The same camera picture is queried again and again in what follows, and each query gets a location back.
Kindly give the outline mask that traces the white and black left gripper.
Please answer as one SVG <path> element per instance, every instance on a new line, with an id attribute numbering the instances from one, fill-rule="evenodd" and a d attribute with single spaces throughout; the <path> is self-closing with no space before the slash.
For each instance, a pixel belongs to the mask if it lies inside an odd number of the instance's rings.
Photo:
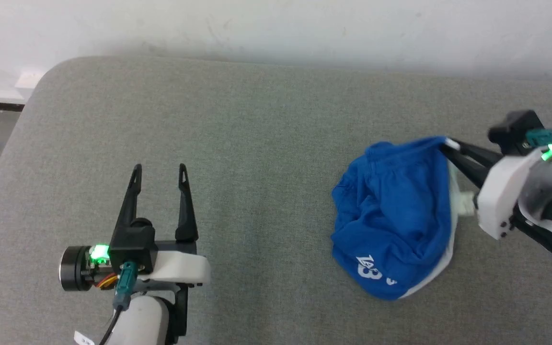
<path id="1" fill-rule="evenodd" d="M 116 244 L 136 218 L 137 200 L 141 192 L 142 165 L 136 164 L 127 185 L 110 247 Z M 181 192 L 178 227 L 175 241 L 158 241 L 154 269 L 138 274 L 134 292 L 151 292 L 201 286 L 210 282 L 210 265 L 204 256 L 193 253 L 199 238 L 187 168 L 179 165 L 178 189 Z M 88 291 L 90 288 L 112 290 L 118 281 L 109 257 L 109 245 L 80 245 L 68 247 L 60 262 L 60 284 L 65 291 Z"/>

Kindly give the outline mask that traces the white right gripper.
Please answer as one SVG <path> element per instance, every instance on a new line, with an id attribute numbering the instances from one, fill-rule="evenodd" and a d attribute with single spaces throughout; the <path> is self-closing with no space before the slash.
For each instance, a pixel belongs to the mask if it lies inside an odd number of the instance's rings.
<path id="1" fill-rule="evenodd" d="M 504 238 L 510 227 L 552 234 L 552 220 L 541 218 L 552 201 L 552 149 L 514 156 L 456 139 L 442 154 L 477 188 L 478 225 L 489 236 Z"/>

